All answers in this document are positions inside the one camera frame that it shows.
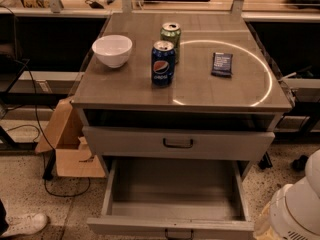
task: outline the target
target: soda can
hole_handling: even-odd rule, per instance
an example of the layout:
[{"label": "soda can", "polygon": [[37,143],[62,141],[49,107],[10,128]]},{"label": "soda can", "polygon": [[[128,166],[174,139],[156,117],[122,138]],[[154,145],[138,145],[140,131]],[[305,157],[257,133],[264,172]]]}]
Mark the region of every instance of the soda can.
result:
[{"label": "soda can", "polygon": [[174,45],[168,41],[157,41],[151,54],[151,81],[158,86],[171,84],[175,68]]},{"label": "soda can", "polygon": [[180,24],[175,22],[167,22],[162,25],[160,39],[173,43],[174,50],[176,52],[176,63],[178,63],[180,59],[180,37]]}]

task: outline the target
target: black pants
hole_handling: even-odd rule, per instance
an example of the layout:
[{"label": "black pants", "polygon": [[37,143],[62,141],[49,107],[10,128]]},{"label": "black pants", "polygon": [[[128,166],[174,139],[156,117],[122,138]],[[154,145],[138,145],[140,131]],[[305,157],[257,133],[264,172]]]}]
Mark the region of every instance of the black pants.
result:
[{"label": "black pants", "polygon": [[0,236],[7,231],[9,225],[6,222],[6,209],[4,209],[3,203],[0,199]]}]

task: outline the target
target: drawer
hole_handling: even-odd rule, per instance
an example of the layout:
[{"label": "drawer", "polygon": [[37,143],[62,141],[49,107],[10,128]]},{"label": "drawer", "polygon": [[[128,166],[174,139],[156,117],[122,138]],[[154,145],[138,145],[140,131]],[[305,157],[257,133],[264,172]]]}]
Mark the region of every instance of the drawer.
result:
[{"label": "drawer", "polygon": [[97,234],[252,239],[237,163],[227,160],[115,158]]},{"label": "drawer", "polygon": [[83,128],[93,153],[104,156],[258,161],[272,132]]}]

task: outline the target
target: can lid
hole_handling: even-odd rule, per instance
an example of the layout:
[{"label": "can lid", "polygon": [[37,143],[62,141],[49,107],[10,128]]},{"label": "can lid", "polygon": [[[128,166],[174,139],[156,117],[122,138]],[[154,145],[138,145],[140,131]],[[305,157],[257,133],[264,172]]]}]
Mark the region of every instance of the can lid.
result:
[{"label": "can lid", "polygon": [[174,48],[174,44],[169,41],[160,40],[155,42],[153,47],[159,51],[170,51]]},{"label": "can lid", "polygon": [[176,22],[166,22],[162,25],[162,28],[167,31],[176,31],[180,29],[180,24]]}]

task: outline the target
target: drawer handle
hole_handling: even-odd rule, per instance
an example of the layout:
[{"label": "drawer handle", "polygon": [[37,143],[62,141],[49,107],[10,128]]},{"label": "drawer handle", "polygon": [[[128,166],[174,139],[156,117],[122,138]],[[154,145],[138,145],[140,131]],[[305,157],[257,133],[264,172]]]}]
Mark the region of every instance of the drawer handle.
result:
[{"label": "drawer handle", "polygon": [[169,237],[168,229],[165,230],[165,236],[166,236],[167,240],[192,240],[193,239],[193,230],[191,230],[191,236],[188,238]]},{"label": "drawer handle", "polygon": [[193,139],[190,139],[189,144],[186,145],[173,145],[173,144],[168,144],[168,141],[166,138],[163,138],[163,145],[167,148],[192,148],[193,147]]}]

